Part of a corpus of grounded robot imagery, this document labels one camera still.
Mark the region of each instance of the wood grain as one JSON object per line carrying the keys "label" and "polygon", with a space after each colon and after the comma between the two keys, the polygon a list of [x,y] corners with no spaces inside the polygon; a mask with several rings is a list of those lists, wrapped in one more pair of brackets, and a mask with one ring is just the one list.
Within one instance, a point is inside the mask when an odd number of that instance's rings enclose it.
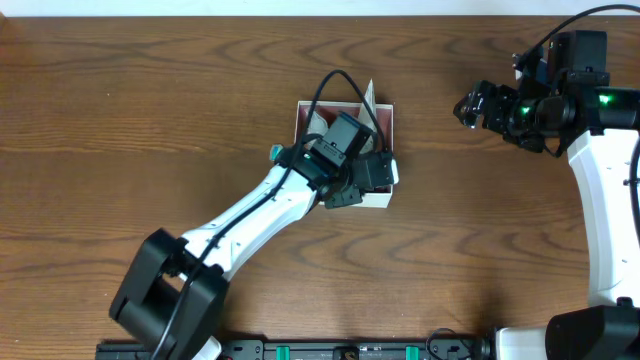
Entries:
{"label": "wood grain", "polygon": [[[566,159],[463,128],[474,81],[560,18],[21,19],[0,37],[0,357],[86,359],[128,335],[107,315],[158,227],[229,207],[289,143],[331,69],[395,105],[401,183],[385,210],[316,209],[235,277],[222,328],[284,338],[417,338],[542,325],[586,305]],[[640,83],[635,19],[609,31],[613,84]],[[341,81],[324,99],[354,101]]]}

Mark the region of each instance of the wood surface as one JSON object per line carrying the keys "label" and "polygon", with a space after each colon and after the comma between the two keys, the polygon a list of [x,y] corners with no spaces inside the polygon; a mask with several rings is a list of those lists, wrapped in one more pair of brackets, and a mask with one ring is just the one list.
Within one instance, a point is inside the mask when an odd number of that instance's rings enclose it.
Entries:
{"label": "wood surface", "polygon": [[[222,329],[271,339],[424,338],[544,325],[586,306],[567,159],[464,128],[476,80],[561,18],[8,19],[0,35],[0,357],[88,359],[159,227],[199,226],[253,189],[296,102],[331,69],[395,106],[388,209],[318,208],[234,278]],[[613,84],[640,84],[635,18],[609,31]],[[336,79],[325,100],[355,101]]]}

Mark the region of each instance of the green strip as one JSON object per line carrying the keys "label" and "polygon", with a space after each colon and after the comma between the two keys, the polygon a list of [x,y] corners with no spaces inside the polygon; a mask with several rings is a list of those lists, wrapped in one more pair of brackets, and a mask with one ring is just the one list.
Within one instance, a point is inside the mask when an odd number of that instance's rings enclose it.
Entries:
{"label": "green strip", "polygon": [[278,346],[276,348],[276,360],[289,360],[288,346]]}
{"label": "green strip", "polygon": [[407,346],[407,360],[420,360],[420,349],[417,346]]}

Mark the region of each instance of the green light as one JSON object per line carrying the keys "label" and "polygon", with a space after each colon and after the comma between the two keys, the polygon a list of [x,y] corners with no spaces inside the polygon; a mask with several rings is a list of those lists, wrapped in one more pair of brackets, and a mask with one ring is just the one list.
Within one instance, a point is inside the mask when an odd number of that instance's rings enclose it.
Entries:
{"label": "green light", "polygon": [[599,98],[602,105],[607,105],[609,102],[611,102],[611,100],[613,100],[612,96],[607,95],[600,95]]}

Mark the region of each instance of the open box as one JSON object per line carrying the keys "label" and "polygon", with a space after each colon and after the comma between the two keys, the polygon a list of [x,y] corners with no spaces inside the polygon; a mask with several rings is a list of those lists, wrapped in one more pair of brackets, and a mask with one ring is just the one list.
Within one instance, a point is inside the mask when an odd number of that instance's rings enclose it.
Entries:
{"label": "open box", "polygon": [[[360,105],[361,103],[318,101],[316,104],[316,113],[327,120],[327,124],[331,126],[340,111],[357,118],[360,113]],[[298,101],[296,129],[293,137],[294,143],[298,139],[298,136],[302,135],[300,132],[304,129],[309,106],[311,106],[311,101]],[[375,111],[380,128],[384,133],[386,145],[390,150],[393,150],[393,105],[376,104]],[[391,202],[392,195],[393,185],[390,185],[376,189],[374,192],[366,192],[362,196],[362,202],[360,204],[351,206],[386,208],[389,206],[389,202]]]}

